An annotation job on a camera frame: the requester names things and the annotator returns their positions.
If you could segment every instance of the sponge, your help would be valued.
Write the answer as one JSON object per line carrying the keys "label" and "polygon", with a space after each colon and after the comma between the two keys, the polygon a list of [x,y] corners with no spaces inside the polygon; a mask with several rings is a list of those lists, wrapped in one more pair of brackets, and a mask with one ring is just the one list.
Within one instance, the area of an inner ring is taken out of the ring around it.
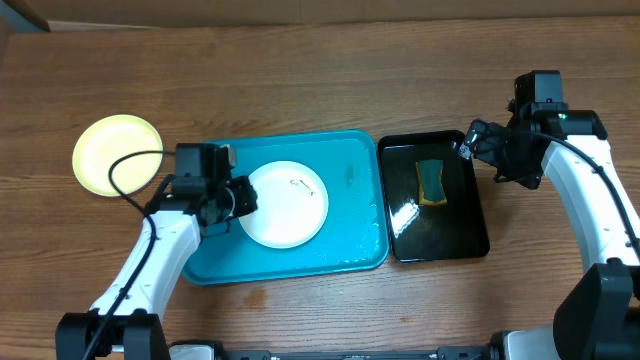
{"label": "sponge", "polygon": [[420,205],[443,205],[447,197],[442,189],[442,160],[423,160],[416,163],[418,173],[418,201]]}

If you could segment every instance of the pale yellow plate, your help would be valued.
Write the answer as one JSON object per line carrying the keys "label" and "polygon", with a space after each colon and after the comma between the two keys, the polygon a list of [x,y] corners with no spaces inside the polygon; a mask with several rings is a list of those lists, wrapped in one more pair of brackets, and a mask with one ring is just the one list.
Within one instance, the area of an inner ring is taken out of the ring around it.
{"label": "pale yellow plate", "polygon": [[[82,186],[102,196],[118,196],[107,178],[119,158],[144,150],[162,150],[162,140],[148,122],[133,115],[113,115],[91,125],[73,149],[73,172]],[[121,162],[113,180],[126,194],[146,185],[158,172],[162,154],[139,155]]]}

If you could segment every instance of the green sponge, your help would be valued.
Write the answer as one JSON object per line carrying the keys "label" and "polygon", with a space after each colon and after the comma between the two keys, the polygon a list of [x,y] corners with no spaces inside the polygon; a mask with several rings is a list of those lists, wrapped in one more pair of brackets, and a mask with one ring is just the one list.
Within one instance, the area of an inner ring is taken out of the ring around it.
{"label": "green sponge", "polygon": [[418,172],[418,200],[420,205],[442,205],[447,197],[442,189],[442,160],[423,160],[416,163]]}

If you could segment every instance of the wooden table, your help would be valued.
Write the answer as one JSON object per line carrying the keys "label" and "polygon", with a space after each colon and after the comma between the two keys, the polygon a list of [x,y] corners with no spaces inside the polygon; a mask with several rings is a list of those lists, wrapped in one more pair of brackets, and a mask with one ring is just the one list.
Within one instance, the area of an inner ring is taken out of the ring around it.
{"label": "wooden table", "polygon": [[[141,116],[168,147],[345,128],[378,140],[506,124],[515,77],[558,69],[572,108],[602,118],[640,204],[639,34],[640,18],[618,17],[13,35],[0,72],[0,358],[53,358],[61,316],[103,293],[138,237],[133,208],[74,178],[73,147],[94,121]],[[485,258],[208,288],[180,279],[167,340],[433,349],[549,324],[581,277],[560,199],[548,181],[497,185],[476,167]]]}

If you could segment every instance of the black tray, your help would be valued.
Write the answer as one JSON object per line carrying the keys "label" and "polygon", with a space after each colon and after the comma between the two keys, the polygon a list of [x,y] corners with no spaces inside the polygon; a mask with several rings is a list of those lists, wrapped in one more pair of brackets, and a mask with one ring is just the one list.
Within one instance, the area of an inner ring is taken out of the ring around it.
{"label": "black tray", "polygon": [[[457,130],[386,136],[378,143],[387,228],[401,262],[481,257],[489,237],[471,160],[458,156]],[[415,164],[443,160],[445,205],[418,205]]]}

